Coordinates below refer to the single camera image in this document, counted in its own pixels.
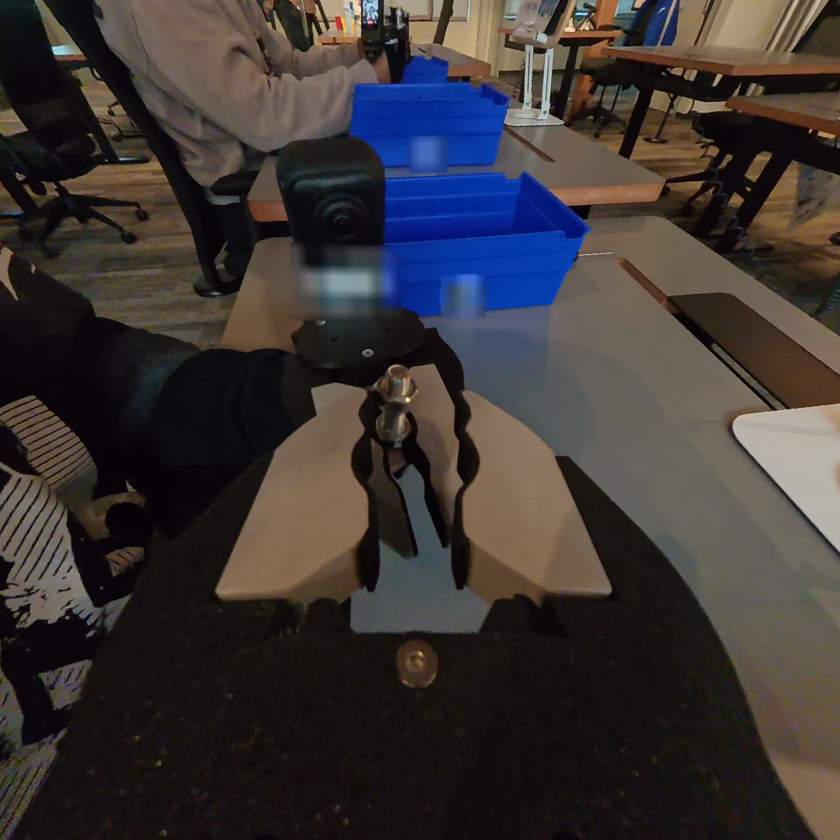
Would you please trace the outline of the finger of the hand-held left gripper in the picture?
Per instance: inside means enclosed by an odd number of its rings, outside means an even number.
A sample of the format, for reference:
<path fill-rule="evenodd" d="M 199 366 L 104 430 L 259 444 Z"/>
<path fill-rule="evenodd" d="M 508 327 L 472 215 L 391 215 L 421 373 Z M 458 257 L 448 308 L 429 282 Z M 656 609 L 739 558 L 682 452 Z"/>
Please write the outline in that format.
<path fill-rule="evenodd" d="M 408 409 L 419 452 L 413 465 L 423 479 L 423 498 L 438 539 L 447 548 L 452 537 L 455 499 L 463 484 L 457 469 L 455 403 L 435 365 L 415 366 L 409 373 L 416 393 Z"/>
<path fill-rule="evenodd" d="M 362 397 L 363 390 L 345 384 L 327 384 L 311 390 L 316 414 L 351 396 Z M 405 559 L 417 556 L 417 541 L 400 481 L 410 465 L 401 444 L 383 445 L 371 434 L 371 475 L 369 488 L 374 494 L 375 516 L 380 542 Z"/>

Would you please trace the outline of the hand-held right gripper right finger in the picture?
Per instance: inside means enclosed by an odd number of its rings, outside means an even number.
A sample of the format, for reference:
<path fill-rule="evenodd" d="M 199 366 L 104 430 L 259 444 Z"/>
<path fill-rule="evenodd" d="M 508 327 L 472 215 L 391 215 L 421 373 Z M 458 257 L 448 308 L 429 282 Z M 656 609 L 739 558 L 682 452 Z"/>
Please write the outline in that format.
<path fill-rule="evenodd" d="M 550 446 L 475 392 L 465 432 L 476 477 L 465 480 L 460 524 L 466 587 L 492 604 L 516 595 L 606 598 L 612 584 Z"/>

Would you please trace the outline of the silver hex bolt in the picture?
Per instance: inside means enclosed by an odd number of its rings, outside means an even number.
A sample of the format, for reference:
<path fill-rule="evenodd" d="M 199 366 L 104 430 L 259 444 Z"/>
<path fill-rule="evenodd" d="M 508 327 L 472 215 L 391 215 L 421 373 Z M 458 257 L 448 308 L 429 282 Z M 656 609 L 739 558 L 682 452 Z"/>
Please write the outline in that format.
<path fill-rule="evenodd" d="M 407 367 L 403 364 L 392 364 L 386 369 L 377 382 L 381 379 L 405 380 L 409 377 L 414 379 Z M 375 435 L 383 448 L 387 449 L 392 454 L 405 454 L 405 443 L 414 430 L 413 421 L 410 419 L 408 414 L 415 400 L 406 408 L 406 410 L 403 411 L 400 410 L 398 406 L 381 406 L 377 399 L 380 407 L 380 413 L 374 424 Z"/>

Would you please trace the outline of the blue plastic bin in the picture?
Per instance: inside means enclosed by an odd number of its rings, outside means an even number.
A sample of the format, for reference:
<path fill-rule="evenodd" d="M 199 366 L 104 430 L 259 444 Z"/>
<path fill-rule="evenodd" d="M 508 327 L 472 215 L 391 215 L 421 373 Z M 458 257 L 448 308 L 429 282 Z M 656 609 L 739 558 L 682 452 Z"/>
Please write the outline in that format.
<path fill-rule="evenodd" d="M 413 54 L 407 62 L 402 83 L 407 85 L 437 85 L 446 83 L 449 64 L 435 56 Z"/>
<path fill-rule="evenodd" d="M 509 98 L 467 82 L 356 86 L 350 134 L 384 167 L 442 172 L 495 163 Z"/>
<path fill-rule="evenodd" d="M 463 279 L 487 311 L 551 305 L 590 231 L 528 173 L 385 182 L 385 247 L 402 305 L 420 317 L 441 315 Z"/>

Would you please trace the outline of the grey desk with wooden edge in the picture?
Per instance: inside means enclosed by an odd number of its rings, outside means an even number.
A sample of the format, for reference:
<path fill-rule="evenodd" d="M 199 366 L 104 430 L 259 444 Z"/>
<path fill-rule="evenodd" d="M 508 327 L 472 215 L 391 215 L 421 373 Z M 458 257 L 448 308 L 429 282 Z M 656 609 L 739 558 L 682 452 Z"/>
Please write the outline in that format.
<path fill-rule="evenodd" d="M 572 129 L 505 127 L 494 164 L 450 166 L 447 175 L 528 173 L 569 207 L 652 203 L 665 179 Z"/>

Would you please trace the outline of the person's left hand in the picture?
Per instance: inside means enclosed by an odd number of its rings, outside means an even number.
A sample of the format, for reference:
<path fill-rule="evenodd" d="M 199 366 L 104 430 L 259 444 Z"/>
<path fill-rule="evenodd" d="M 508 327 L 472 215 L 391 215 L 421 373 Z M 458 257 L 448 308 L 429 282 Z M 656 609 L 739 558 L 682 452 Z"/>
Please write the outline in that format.
<path fill-rule="evenodd" d="M 314 418 L 315 372 L 282 350 L 207 350 L 192 379 L 202 420 L 196 434 L 200 466 L 247 463 L 273 453 Z"/>

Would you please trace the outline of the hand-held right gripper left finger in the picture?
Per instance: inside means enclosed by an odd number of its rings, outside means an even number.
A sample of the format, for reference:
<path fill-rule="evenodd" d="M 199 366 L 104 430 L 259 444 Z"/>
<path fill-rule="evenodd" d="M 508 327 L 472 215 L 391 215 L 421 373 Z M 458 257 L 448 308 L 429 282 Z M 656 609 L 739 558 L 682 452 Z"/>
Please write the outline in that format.
<path fill-rule="evenodd" d="M 216 585 L 220 600 L 343 602 L 375 590 L 381 553 L 360 415 L 369 397 L 341 400 L 276 449 Z"/>

